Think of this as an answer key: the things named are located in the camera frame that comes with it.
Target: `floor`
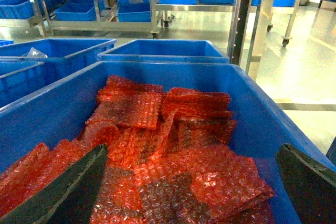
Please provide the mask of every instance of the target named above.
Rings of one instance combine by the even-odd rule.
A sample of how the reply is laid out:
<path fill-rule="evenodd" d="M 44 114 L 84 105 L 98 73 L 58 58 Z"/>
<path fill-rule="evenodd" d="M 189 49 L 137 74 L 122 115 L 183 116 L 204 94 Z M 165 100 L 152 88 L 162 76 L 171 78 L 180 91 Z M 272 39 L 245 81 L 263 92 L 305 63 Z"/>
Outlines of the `floor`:
<path fill-rule="evenodd" d="M 230 13 L 176 12 L 162 39 L 206 39 L 227 50 Z M 300 7 L 289 45 L 282 47 L 289 15 L 274 14 L 274 27 L 267 34 L 267 49 L 261 58 L 257 83 L 284 109 L 315 145 L 326 153 L 336 136 L 336 13 L 315 7 Z M 244 69 L 253 28 L 250 15 L 241 67 Z M 56 31 L 55 37 L 111 37 L 117 45 L 147 33 Z M 38 30 L 0 28 L 0 39 L 15 43 L 39 39 Z"/>

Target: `caster wheel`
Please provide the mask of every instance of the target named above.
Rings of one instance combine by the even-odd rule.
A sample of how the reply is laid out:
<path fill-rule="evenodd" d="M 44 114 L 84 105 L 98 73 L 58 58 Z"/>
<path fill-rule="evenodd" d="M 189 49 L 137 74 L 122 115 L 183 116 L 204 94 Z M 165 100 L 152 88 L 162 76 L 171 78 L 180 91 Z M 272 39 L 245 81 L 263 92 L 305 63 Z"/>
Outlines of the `caster wheel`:
<path fill-rule="evenodd" d="M 283 39 L 282 46 L 285 47 L 288 45 L 288 43 L 289 43 L 289 39 Z"/>
<path fill-rule="evenodd" d="M 271 30 L 272 30 L 272 28 L 273 28 L 273 25 L 271 24 L 271 25 L 268 25 L 267 26 L 267 32 L 269 33 Z"/>

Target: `crate rim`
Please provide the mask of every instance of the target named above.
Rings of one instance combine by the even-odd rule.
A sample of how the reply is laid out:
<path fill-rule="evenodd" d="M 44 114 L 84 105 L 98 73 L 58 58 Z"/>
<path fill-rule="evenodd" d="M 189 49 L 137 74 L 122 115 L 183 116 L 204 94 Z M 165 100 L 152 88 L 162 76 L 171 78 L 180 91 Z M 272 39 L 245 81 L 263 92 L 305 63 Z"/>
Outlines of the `crate rim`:
<path fill-rule="evenodd" d="M 84 53 L 87 53 L 87 52 L 91 52 L 92 50 L 94 49 L 97 49 L 97 48 L 102 48 L 102 47 L 105 47 L 105 46 L 109 46 L 109 45 L 114 45 L 117 40 L 116 39 L 109 39 L 109 38 L 74 38 L 74 39 L 71 39 L 71 40 L 95 40 L 95 39 L 102 39 L 102 40 L 107 40 L 103 43 L 100 43 L 98 45 L 95 45 L 95 46 L 92 46 L 92 47 L 88 47 L 86 49 L 83 49 L 83 50 L 80 50 L 80 51 L 77 51 L 77 52 L 74 52 L 72 54 L 69 54 L 69 55 L 66 55 L 64 57 L 50 57 L 48 59 L 48 62 L 59 62 L 60 60 L 64 60 L 64 61 L 68 61 L 68 60 L 72 60 L 73 57 L 80 57 L 82 56 L 82 54 Z M 69 40 L 69 38 L 48 38 L 48 39 L 37 39 L 37 40 L 33 40 L 33 41 L 27 41 L 27 42 L 21 42 L 21 43 L 16 43 L 15 45 L 20 45 L 20 44 L 26 44 L 26 43 L 29 43 L 29 42 L 37 42 L 37 41 L 43 41 L 43 40 L 63 40 L 63 41 L 67 41 Z M 13 46 L 13 44 L 11 45 L 3 45 L 1 46 L 2 48 L 4 47 L 9 47 L 9 46 Z M 0 56 L 0 61 L 3 60 L 3 59 L 15 59 L 15 60 L 25 60 L 25 61 L 32 61 L 33 58 L 29 58 L 29 60 L 26 60 L 27 57 L 24 57 L 24 56 Z"/>
<path fill-rule="evenodd" d="M 111 49 L 109 49 L 109 50 L 106 50 L 106 51 L 104 51 L 104 52 L 101 52 L 101 53 L 99 53 L 98 54 L 98 58 L 99 58 L 99 56 L 105 56 L 105 55 L 107 55 L 108 53 L 110 53 L 110 52 L 112 52 L 112 51 L 114 51 L 114 50 L 117 50 L 117 49 L 119 49 L 119 48 L 121 48 L 121 47 L 124 47 L 124 46 L 128 46 L 129 44 L 131 44 L 131 43 L 135 43 L 135 42 L 137 42 L 137 41 L 150 41 L 150 42 L 153 42 L 153 43 L 155 43 L 155 41 L 163 41 L 163 42 L 167 42 L 167 41 L 170 41 L 170 42 L 172 42 L 172 41 L 184 41 L 184 42 L 187 42 L 187 41 L 199 41 L 199 42 L 206 42 L 206 43 L 209 43 L 220 55 L 222 55 L 222 54 L 225 54 L 219 47 L 217 47 L 215 44 L 213 44 L 211 41 L 209 41 L 209 40 L 205 40 L 205 39 L 156 39 L 156 40 L 153 40 L 153 39 L 134 39 L 134 40 L 131 40 L 131 41 L 129 41 L 129 42 L 127 42 L 127 43 L 125 43 L 125 44 L 122 44 L 122 45 L 118 45 L 118 46 L 116 46 L 116 47 L 114 47 L 114 48 L 111 48 Z M 119 55 L 125 55 L 125 56 L 134 56 L 134 55 L 138 55 L 138 54 L 134 54 L 134 55 L 130 55 L 130 54 L 119 54 Z M 174 56 L 174 55 L 171 55 L 172 57 L 185 57 L 184 55 L 176 55 L 176 56 Z"/>
<path fill-rule="evenodd" d="M 16 73 L 20 73 L 20 72 L 23 72 L 23 71 L 26 71 L 28 69 L 31 69 L 31 68 L 34 68 L 36 66 L 42 66 L 44 64 L 44 62 L 42 61 L 15 61 L 15 60 L 0 60 L 0 63 L 1 62 L 14 62 L 14 63 L 18 63 L 18 62 L 31 62 L 32 65 L 31 66 L 28 66 L 28 67 L 25 67 L 25 68 L 21 68 L 19 70 L 15 70 L 13 72 L 10 72 L 10 73 L 6 73 L 6 74 L 3 74 L 3 75 L 0 75 L 0 79 L 1 78 L 5 78 L 5 77 L 8 77 L 8 76 L 11 76 L 13 74 L 16 74 Z"/>

